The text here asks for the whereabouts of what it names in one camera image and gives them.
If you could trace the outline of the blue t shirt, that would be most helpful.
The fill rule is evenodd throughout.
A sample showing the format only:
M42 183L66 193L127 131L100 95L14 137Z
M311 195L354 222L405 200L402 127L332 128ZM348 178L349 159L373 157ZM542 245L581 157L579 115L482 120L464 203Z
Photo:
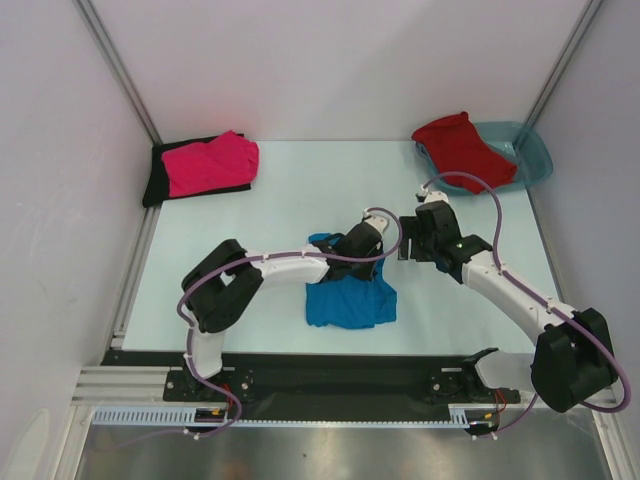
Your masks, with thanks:
M342 280L306 285L305 319L314 327L371 329L397 320L397 292L383 277L384 259L370 281Z

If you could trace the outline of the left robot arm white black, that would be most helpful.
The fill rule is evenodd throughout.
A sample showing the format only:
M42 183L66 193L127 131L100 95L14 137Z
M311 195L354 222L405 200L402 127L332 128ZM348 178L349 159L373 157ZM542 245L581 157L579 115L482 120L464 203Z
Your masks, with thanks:
M383 252L388 220L367 214L347 234L335 234L299 250L251 255L237 240L223 241L182 280L178 314L188 323L184 354L186 387L197 398L221 387L225 332L256 293L268 287L370 281Z

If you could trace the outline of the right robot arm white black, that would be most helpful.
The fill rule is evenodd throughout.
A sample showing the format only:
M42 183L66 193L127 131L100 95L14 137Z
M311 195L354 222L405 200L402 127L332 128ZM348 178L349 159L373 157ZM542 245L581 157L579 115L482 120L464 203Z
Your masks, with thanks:
M484 401L497 388L508 388L535 393L564 413L618 381L604 317L545 296L509 271L488 242L461 234L447 202L423 203L400 224L399 259L434 263L496 306L535 347L531 355L488 349L461 376L469 399Z

